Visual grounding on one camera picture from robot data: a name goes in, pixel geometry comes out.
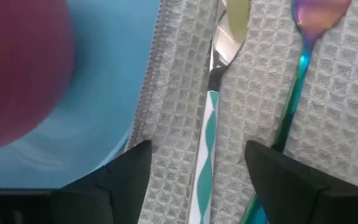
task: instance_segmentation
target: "red food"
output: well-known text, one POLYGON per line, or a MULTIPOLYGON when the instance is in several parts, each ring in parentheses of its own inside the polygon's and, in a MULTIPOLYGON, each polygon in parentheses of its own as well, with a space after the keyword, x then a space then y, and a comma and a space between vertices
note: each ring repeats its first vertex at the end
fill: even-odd
POLYGON ((69 85, 73 64, 64 0, 0 0, 0 147, 48 116, 69 85))

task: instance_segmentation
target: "knife handle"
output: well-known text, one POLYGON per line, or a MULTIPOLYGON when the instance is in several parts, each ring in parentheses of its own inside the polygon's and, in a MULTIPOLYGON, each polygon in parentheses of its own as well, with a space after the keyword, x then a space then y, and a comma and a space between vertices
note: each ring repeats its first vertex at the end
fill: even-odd
POLYGON ((206 94, 187 224, 210 224, 219 97, 218 91, 206 94))

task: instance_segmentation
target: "spoon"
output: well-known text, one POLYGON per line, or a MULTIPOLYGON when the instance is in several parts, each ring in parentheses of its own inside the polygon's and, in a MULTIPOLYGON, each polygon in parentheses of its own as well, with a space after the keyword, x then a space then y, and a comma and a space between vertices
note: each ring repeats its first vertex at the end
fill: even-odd
MULTIPOLYGON (((292 1, 292 16, 302 35, 303 50, 299 59, 298 72, 292 83, 272 149, 278 152, 283 152, 285 149, 316 41, 341 19, 350 3, 351 0, 292 1)), ((259 223, 267 223, 267 217, 254 193, 241 224, 259 223)))

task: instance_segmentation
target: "blue plate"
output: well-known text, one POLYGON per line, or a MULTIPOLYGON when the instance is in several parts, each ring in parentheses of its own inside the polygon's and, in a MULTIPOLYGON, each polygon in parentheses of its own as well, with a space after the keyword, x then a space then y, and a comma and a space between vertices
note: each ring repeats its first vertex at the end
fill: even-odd
POLYGON ((160 0, 67 2, 71 87, 38 128, 0 148, 0 188, 63 187, 113 159, 130 134, 160 0))

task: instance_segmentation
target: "spoon handle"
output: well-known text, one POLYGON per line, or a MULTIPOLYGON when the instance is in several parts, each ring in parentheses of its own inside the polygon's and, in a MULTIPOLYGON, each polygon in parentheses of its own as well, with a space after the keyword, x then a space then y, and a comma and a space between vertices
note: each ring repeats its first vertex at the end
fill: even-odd
MULTIPOLYGON (((298 72, 292 83, 287 103, 283 110, 283 115, 278 127, 275 140, 272 144, 272 149, 283 152, 285 149, 285 143, 287 142, 288 135, 290 134, 293 117, 298 107, 299 99, 302 94, 303 84, 305 82, 306 73, 310 64, 311 53, 313 51, 314 44, 311 47, 304 44, 302 55, 299 59, 298 72)), ((242 217, 240 224, 266 224, 267 217, 259 202, 255 192, 252 194, 252 198, 249 202, 249 206, 242 217)))
POLYGON ((271 147, 281 153, 285 149, 285 144, 287 143, 287 139, 291 131, 293 117, 302 94, 303 84, 305 82, 306 73, 310 64, 312 51, 313 47, 307 47, 306 45, 303 47, 302 55, 299 59, 298 72, 288 94, 287 103, 285 104, 283 110, 280 125, 277 129, 277 133, 271 147))

